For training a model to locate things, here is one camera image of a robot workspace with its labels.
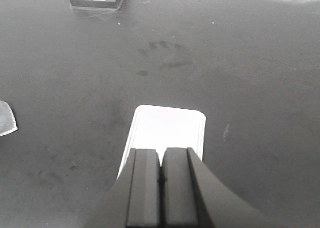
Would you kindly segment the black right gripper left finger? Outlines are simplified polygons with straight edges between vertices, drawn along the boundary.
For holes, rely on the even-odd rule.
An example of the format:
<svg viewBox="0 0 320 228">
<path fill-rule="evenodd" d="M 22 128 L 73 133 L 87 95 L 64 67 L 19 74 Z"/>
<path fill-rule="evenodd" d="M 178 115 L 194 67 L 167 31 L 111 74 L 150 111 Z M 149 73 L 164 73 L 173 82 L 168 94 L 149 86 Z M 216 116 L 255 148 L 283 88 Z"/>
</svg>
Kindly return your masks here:
<svg viewBox="0 0 320 228">
<path fill-rule="evenodd" d="M 159 159 L 155 150 L 130 149 L 118 179 L 86 228 L 158 228 Z"/>
</svg>

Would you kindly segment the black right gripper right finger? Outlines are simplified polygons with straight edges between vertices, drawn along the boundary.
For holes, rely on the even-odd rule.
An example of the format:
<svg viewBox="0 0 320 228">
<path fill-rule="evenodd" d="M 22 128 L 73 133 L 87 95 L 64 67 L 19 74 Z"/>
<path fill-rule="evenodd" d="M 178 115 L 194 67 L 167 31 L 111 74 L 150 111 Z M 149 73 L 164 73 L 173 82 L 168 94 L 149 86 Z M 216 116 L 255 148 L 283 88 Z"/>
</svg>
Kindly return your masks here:
<svg viewBox="0 0 320 228">
<path fill-rule="evenodd" d="M 269 219 L 221 183 L 191 148 L 168 148 L 161 172 L 163 227 L 270 227 Z"/>
</svg>

